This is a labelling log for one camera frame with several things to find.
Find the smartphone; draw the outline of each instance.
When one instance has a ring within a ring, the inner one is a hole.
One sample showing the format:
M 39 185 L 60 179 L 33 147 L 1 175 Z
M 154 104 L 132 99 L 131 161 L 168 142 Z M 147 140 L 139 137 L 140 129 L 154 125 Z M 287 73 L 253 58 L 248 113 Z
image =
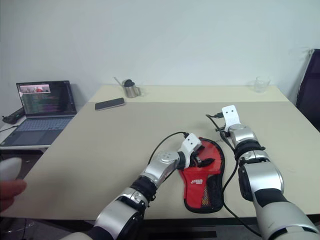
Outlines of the smartphone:
M 102 101 L 102 102 L 97 102 L 95 104 L 95 110 L 100 111 L 103 109 L 110 109 L 118 106 L 125 105 L 125 99 L 123 97 L 109 100 L 109 101 Z

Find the gray laptop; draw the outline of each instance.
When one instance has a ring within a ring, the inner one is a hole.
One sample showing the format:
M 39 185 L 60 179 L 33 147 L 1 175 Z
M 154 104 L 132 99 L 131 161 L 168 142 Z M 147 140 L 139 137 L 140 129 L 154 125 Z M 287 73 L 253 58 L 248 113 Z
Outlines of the gray laptop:
M 23 82 L 16 87 L 26 120 L 0 146 L 51 145 L 77 113 L 69 81 Z

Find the cable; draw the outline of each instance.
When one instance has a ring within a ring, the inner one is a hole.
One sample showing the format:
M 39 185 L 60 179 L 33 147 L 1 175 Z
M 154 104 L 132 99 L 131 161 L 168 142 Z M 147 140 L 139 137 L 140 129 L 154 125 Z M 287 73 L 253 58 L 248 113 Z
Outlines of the cable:
M 19 127 L 19 125 L 14 125 L 14 126 L 6 128 L 6 129 L 3 129 L 3 130 L 0 131 L 0 133 L 3 132 L 3 131 L 9 130 L 9 129 L 16 128 L 16 127 Z
M 22 238 L 21 238 L 21 240 L 26 240 L 26 239 L 25 239 L 25 234 L 26 234 L 26 227 L 27 227 L 27 219 L 25 218 L 25 219 L 24 219 L 24 229 L 23 229 L 23 235 L 22 235 Z
M 178 134 L 183 134 L 183 136 L 184 136 L 185 138 L 189 135 L 189 134 L 188 134 L 187 132 L 185 132 L 185 131 L 177 131 L 177 132 L 172 133 L 172 134 L 170 134 L 169 136 L 165 137 L 165 138 L 155 147 L 155 149 L 153 150 L 153 152 L 152 152 L 152 154 L 151 154 L 151 156 L 150 156 L 150 158 L 149 158 L 148 165 L 150 164 L 151 159 L 153 158 L 155 152 L 156 152 L 157 149 L 161 146 L 161 144 L 163 144 L 164 141 L 167 140 L 168 138 L 170 138 L 170 137 L 172 137 L 172 136 L 174 136 L 174 135 L 178 135 Z
M 212 118 L 220 118 L 219 115 L 214 115 L 211 116 L 209 114 L 205 115 L 206 117 L 208 117 L 210 119 L 210 121 L 214 124 L 215 128 L 219 131 L 220 133 L 220 137 L 221 139 L 232 149 L 233 152 L 235 152 L 235 148 L 231 145 L 231 143 L 228 141 L 227 137 L 225 136 L 225 134 L 223 133 L 223 131 L 218 127 L 218 125 L 216 124 L 216 122 L 212 119 Z M 230 183 L 231 179 L 235 176 L 237 169 L 239 166 L 239 162 L 237 160 L 235 160 L 235 166 L 234 169 L 230 175 L 230 177 L 227 179 L 227 181 L 225 182 L 223 188 L 222 188 L 222 201 L 223 201 L 223 206 L 225 207 L 225 209 L 232 215 L 235 217 L 235 219 L 237 219 L 240 223 L 242 223 L 242 225 L 248 229 L 250 232 L 252 232 L 253 234 L 257 235 L 258 237 L 261 237 L 261 234 L 258 233 L 257 231 L 255 231 L 254 229 L 252 229 L 251 227 L 249 227 L 246 223 L 244 223 L 233 211 L 230 210 L 230 208 L 228 208 L 228 206 L 226 205 L 225 202 L 225 190 L 228 186 L 228 184 Z

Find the human hand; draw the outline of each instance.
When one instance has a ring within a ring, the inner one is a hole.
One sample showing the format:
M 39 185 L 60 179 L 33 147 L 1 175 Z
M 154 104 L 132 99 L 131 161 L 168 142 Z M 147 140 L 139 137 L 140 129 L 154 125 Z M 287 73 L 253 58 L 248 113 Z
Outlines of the human hand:
M 15 199 L 27 187 L 27 183 L 21 179 L 13 181 L 0 181 L 0 212 L 10 207 Z

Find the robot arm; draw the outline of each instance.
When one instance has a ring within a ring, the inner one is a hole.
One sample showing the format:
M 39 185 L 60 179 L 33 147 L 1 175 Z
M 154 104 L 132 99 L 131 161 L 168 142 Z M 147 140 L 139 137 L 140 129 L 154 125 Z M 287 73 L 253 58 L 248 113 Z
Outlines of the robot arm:
M 284 196 L 284 181 L 278 168 L 271 162 L 254 132 L 240 123 L 234 105 L 222 109 L 224 131 L 234 146 L 239 163 L 240 192 L 253 202 L 264 240 L 316 240 L 319 231 L 309 218 Z
M 201 141 L 190 133 L 178 151 L 158 154 L 138 179 L 102 210 L 92 230 L 87 234 L 73 233 L 63 240 L 128 240 L 134 237 L 157 189 L 176 169 L 187 168 L 191 154 L 200 146 Z

